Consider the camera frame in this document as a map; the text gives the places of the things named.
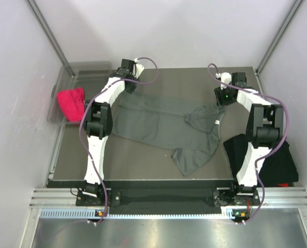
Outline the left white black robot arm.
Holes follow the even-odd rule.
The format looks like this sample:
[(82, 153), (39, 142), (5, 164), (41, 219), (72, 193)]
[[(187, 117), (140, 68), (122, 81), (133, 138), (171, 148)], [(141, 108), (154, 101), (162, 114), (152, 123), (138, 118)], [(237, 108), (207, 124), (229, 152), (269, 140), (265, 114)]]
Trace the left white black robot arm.
[(81, 122), (86, 132), (88, 145), (87, 170), (84, 180), (86, 186), (82, 194), (94, 205), (105, 200), (103, 162), (108, 136), (113, 129), (111, 106), (124, 91), (131, 94), (137, 87), (144, 70), (139, 59), (123, 59), (121, 66), (113, 73), (101, 92), (85, 103), (85, 116)]

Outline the grey t shirt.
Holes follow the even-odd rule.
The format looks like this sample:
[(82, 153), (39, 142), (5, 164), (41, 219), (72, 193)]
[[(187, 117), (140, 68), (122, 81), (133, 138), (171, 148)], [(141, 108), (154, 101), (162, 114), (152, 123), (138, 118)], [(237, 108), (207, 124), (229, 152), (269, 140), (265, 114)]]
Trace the grey t shirt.
[(224, 114), (225, 109), (217, 105), (124, 93), (119, 96), (112, 133), (171, 150), (177, 168), (188, 176), (213, 158)]

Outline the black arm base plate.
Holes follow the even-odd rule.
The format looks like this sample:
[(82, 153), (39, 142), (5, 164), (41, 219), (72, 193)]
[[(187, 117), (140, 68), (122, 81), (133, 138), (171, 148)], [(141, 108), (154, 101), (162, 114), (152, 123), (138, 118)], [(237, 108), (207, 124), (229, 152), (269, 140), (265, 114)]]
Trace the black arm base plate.
[(223, 193), (228, 195), (233, 179), (195, 179), (195, 180), (106, 180), (103, 184), (105, 200), (100, 204), (97, 200), (86, 197), (82, 190), (86, 181), (73, 186), (77, 189), (77, 206), (107, 207), (109, 213), (216, 213), (222, 207), (247, 208), (258, 206), (258, 198), (245, 201), (243, 204), (216, 201)]

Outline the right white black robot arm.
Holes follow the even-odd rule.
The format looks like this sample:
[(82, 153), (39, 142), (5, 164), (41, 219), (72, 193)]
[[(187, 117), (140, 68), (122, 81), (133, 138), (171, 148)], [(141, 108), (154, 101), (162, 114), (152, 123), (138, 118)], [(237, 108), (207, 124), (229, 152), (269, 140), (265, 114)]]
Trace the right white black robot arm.
[(216, 198), (217, 202), (240, 205), (258, 198), (256, 187), (264, 160), (282, 142), (284, 110), (280, 104), (267, 101), (257, 90), (247, 88), (244, 72), (217, 72), (214, 77), (220, 83), (214, 90), (217, 105), (239, 103), (249, 112), (245, 131), (248, 147), (243, 164), (228, 195), (220, 193)]

